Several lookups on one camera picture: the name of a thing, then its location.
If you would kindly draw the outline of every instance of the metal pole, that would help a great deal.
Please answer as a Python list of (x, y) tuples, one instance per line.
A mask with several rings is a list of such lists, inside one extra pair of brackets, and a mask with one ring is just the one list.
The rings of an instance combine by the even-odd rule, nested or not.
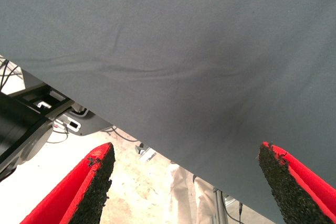
[(216, 201), (215, 223), (216, 224), (228, 224), (229, 222), (227, 220), (227, 214), (223, 206), (223, 203), (225, 204), (225, 199), (222, 198), (222, 192), (218, 190), (217, 188), (214, 188), (214, 194), (215, 194), (215, 201)]

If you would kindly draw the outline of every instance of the concrete floor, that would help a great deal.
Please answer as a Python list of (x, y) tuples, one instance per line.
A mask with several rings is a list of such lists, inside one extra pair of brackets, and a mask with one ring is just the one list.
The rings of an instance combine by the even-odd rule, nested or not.
[[(22, 79), (15, 76), (11, 77), (3, 92), (8, 94), (23, 88)], [(53, 133), (49, 142), (59, 142), (64, 138), (63, 134)], [(108, 192), (110, 199), (103, 209), (100, 223), (157, 224), (167, 220), (170, 214), (170, 160), (157, 154), (144, 163), (139, 160), (134, 143), (114, 133), (109, 135), (98, 132), (82, 137), (70, 134), (64, 142), (46, 143), (34, 158), (18, 166), (13, 175), (2, 181), (1, 223), (20, 223), (88, 152), (106, 142), (113, 143), (117, 161)], [(188, 177), (187, 183), (192, 199), (195, 195), (192, 175)], [(196, 203), (191, 200), (190, 204), (195, 219)], [(238, 218), (238, 202), (229, 205), (227, 210), (232, 217)], [(241, 218), (244, 224), (273, 223), (246, 206)]]

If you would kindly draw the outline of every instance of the red plastic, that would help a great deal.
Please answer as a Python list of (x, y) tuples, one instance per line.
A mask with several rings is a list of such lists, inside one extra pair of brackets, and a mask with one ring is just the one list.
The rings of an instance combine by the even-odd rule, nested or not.
[(36, 206), (21, 224), (69, 223), (90, 186), (101, 163), (90, 163), (89, 158), (103, 160), (112, 144), (93, 149), (78, 165)]
[(288, 161), (289, 173), (296, 182), (312, 197), (322, 212), (336, 223), (336, 189), (312, 172), (284, 149), (272, 145), (276, 158), (280, 155)]

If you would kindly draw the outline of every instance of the person's leg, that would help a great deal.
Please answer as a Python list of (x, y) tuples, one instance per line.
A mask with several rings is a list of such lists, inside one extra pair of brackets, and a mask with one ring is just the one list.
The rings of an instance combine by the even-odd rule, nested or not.
[(196, 224), (211, 224), (215, 214), (213, 186), (199, 177), (194, 179), (197, 203)]
[(171, 199), (169, 216), (165, 224), (193, 224), (186, 183), (187, 171), (178, 164), (170, 164), (171, 174)]

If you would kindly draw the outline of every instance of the gray fabric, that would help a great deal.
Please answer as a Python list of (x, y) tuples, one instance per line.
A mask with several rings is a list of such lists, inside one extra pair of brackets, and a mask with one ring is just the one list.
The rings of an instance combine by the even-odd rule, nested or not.
[(336, 186), (336, 0), (0, 0), (0, 54), (282, 223), (262, 141)]

